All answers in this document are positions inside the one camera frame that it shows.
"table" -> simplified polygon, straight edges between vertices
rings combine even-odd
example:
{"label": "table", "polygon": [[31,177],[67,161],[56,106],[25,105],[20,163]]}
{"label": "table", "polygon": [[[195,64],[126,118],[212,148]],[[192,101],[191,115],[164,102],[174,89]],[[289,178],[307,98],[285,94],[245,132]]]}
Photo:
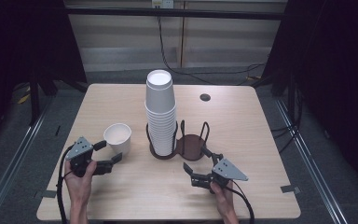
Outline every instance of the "table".
{"label": "table", "polygon": [[[186,121],[186,133],[200,134],[204,121],[211,128],[208,149],[223,153],[249,180],[238,181],[255,211],[255,218],[296,218],[300,210],[269,126],[251,87],[174,85],[178,123]],[[211,96],[204,102],[203,93]],[[132,129],[131,152],[116,164],[111,174],[94,176],[88,216],[100,220],[217,220],[215,198],[206,189],[191,187],[183,170],[185,161],[195,173],[208,174],[212,160],[186,161],[179,155],[158,160],[149,150],[145,133],[145,85],[92,84],[78,111],[62,150],[79,136],[91,143],[103,140],[104,130],[113,123]],[[94,152],[96,161],[114,156],[109,147]],[[59,163],[48,184],[56,190]],[[70,201],[62,187],[65,211]],[[235,196],[239,218],[249,218],[243,200]],[[41,220],[59,220],[57,199],[44,198],[37,211]]]}

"human hand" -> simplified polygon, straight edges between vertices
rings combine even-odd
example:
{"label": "human hand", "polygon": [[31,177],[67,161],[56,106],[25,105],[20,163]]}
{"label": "human hand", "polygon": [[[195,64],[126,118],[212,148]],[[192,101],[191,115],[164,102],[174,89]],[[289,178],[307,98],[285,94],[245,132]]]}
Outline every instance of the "human hand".
{"label": "human hand", "polygon": [[[228,188],[232,189],[232,181],[227,184]],[[211,182],[211,189],[216,197],[216,207],[220,216],[222,216],[225,224],[238,224],[237,214],[234,210],[234,202],[232,192],[227,189],[221,189],[217,183]]]}
{"label": "human hand", "polygon": [[65,162],[66,187],[71,199],[71,223],[88,223],[87,204],[91,194],[92,174],[97,168],[97,162],[89,163],[83,177],[78,177],[71,170],[71,162]]}

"white paper cup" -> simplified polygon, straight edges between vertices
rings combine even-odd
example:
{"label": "white paper cup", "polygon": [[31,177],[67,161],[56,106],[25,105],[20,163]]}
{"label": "white paper cup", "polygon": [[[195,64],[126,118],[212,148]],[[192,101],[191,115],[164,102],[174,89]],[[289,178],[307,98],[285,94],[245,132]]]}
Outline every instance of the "white paper cup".
{"label": "white paper cup", "polygon": [[123,156],[129,154],[131,150],[131,128],[127,124],[112,124],[104,131],[103,138],[116,154],[120,152],[123,153]]}
{"label": "white paper cup", "polygon": [[152,113],[167,113],[175,108],[172,78],[169,72],[155,70],[147,76],[146,108]]}

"black cable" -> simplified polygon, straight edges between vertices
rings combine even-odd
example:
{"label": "black cable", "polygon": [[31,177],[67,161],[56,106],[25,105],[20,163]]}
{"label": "black cable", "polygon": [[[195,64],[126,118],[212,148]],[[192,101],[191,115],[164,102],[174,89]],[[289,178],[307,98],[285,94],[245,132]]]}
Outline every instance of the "black cable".
{"label": "black cable", "polygon": [[295,132],[293,133],[293,136],[289,139],[289,141],[286,143],[286,145],[279,150],[279,153],[282,153],[283,151],[285,151],[287,149],[287,147],[290,145],[290,143],[297,137],[297,135],[299,134],[299,128],[300,128],[300,123],[301,123],[301,118],[302,118],[302,110],[303,110],[303,97],[300,94],[299,89],[296,90],[297,91],[297,104],[298,104],[298,118],[296,120],[296,125],[290,129],[288,129],[288,131],[292,131],[295,127]]}
{"label": "black cable", "polygon": [[261,66],[261,65],[265,65],[265,64],[266,64],[266,63],[250,64],[249,66],[247,66],[247,69],[246,69],[246,70],[236,71],[236,72],[185,73],[185,72],[175,71],[175,70],[173,70],[173,69],[168,65],[167,59],[166,59],[166,57],[165,57],[164,42],[162,41],[161,17],[157,17],[157,19],[158,19],[159,42],[160,42],[160,51],[161,51],[162,61],[164,62],[165,66],[166,66],[171,72],[174,72],[174,73],[179,74],[179,75],[190,76],[190,77],[193,77],[193,78],[195,78],[195,79],[198,79],[199,81],[206,82],[206,83],[211,84],[211,85],[218,85],[218,84],[212,83],[212,82],[210,82],[210,81],[208,81],[208,80],[205,80],[205,79],[196,77],[196,76],[194,76],[194,75],[218,75],[218,74],[230,74],[230,75],[234,75],[234,74],[248,73],[248,76],[246,77],[246,79],[245,79],[243,82],[238,83],[238,84],[235,84],[235,86],[240,86],[241,84],[243,84],[244,82],[247,81],[247,79],[248,79],[248,77],[249,77],[249,75],[250,75],[250,74],[249,74],[250,71],[255,70],[257,67],[259,67],[259,66]]}
{"label": "black cable", "polygon": [[303,97],[300,94],[299,89],[296,90],[296,93],[297,93],[296,102],[297,102],[297,106],[298,106],[298,112],[297,112],[298,113],[298,118],[295,120],[295,122],[293,122],[291,125],[289,125],[287,127],[283,127],[283,128],[280,128],[280,129],[271,129],[272,132],[284,131],[283,133],[275,135],[274,139],[277,139],[277,138],[285,135],[286,133],[288,133],[289,131],[291,131],[295,127],[297,129],[299,129],[299,127],[300,127],[301,118],[302,118],[302,110],[303,110]]}
{"label": "black cable", "polygon": [[228,189],[229,191],[239,195],[243,199],[243,201],[245,202],[245,204],[246,204],[246,206],[248,207],[248,210],[249,210],[249,215],[250,215],[249,223],[254,224],[255,223],[255,213],[253,211],[253,208],[252,208],[251,204],[249,203],[248,199],[246,198],[246,196],[243,193],[243,191],[240,188],[240,186],[234,180],[231,180],[231,181],[237,186],[237,188],[241,191],[241,193],[237,192],[235,189],[228,188],[227,186],[225,186],[225,189]]}
{"label": "black cable", "polygon": [[59,169],[59,174],[58,174],[58,183],[56,185],[57,186],[57,202],[58,202],[58,206],[60,208],[62,224],[67,223],[65,208],[63,207],[63,202],[62,202],[62,183],[65,178],[65,176],[62,176],[62,166],[63,166],[64,160],[65,160],[66,154],[68,154],[68,152],[69,152],[69,150],[71,150],[71,148],[72,148],[72,146],[68,147],[62,154],[60,169]]}

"black curtain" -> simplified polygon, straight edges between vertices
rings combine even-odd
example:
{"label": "black curtain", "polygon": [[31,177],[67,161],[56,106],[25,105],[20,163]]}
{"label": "black curtain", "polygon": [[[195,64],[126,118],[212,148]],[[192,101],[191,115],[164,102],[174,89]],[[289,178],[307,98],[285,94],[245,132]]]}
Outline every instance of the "black curtain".
{"label": "black curtain", "polygon": [[87,82],[68,16],[44,7],[64,4],[61,0],[0,1],[0,118],[13,87],[28,82],[31,75],[46,94],[55,93],[54,79]]}
{"label": "black curtain", "polygon": [[[313,1],[289,3],[295,10],[302,8],[301,3],[312,4]],[[310,44],[297,51],[284,39],[288,35],[289,39],[296,36],[302,39],[304,35],[290,30],[286,30],[289,34],[277,35],[280,41],[277,45],[274,43],[267,75],[276,75],[273,86],[276,92],[281,92],[293,73],[306,104],[358,172],[358,0],[328,0],[321,17],[315,21],[318,25],[314,36],[309,36]],[[304,28],[306,34],[310,34],[310,27]],[[296,54],[300,57],[287,58]],[[288,61],[282,62],[280,56]]]}

